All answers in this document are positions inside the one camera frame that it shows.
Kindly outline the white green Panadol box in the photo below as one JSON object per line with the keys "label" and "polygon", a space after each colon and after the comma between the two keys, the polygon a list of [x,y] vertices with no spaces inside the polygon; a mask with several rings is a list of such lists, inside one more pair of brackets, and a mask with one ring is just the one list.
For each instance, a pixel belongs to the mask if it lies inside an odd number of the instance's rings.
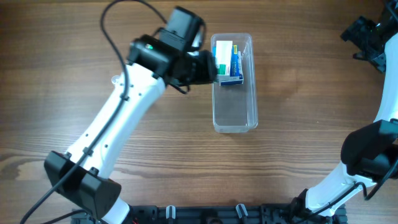
{"label": "white green Panadol box", "polygon": [[216,41],[216,67],[218,75],[229,76],[231,70],[233,42],[230,40]]}

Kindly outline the white Hansaplast box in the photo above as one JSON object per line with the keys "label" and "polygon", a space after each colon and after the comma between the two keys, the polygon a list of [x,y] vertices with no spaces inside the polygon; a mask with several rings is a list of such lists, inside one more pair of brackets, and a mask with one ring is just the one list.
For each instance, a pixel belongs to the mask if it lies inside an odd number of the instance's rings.
{"label": "white Hansaplast box", "polygon": [[220,86],[241,85],[244,82],[241,52],[232,53],[229,75],[218,75]]}

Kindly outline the blue medicine box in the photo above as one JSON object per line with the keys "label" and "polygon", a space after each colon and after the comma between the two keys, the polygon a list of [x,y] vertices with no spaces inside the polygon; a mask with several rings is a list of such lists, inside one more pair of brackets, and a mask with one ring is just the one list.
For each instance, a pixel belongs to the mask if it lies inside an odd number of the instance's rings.
{"label": "blue medicine box", "polygon": [[242,84],[241,59],[238,46],[232,41],[217,41],[212,48],[216,60],[217,80],[220,85]]}

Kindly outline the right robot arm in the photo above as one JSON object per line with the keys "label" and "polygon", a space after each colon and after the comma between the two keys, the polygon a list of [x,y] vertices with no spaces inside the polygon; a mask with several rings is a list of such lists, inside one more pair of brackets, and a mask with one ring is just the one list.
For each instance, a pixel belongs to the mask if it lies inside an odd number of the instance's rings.
{"label": "right robot arm", "polygon": [[335,169],[292,200],[285,211],[288,223],[336,223],[337,210],[351,197],[362,192],[368,201],[397,178],[397,0],[383,5],[379,22],[359,17],[341,34],[360,49],[354,59],[384,74],[376,118],[346,137]]}

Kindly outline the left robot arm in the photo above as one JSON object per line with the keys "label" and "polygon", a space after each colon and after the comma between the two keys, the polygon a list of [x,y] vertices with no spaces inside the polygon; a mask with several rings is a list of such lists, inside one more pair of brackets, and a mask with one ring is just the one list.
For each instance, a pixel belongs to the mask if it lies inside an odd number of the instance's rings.
{"label": "left robot arm", "polygon": [[96,118],[65,153],[52,151],[44,162],[57,193],[105,223],[126,223],[131,207],[111,180],[124,144],[166,87],[212,83],[211,52],[196,41],[143,35],[131,43],[125,71]]}

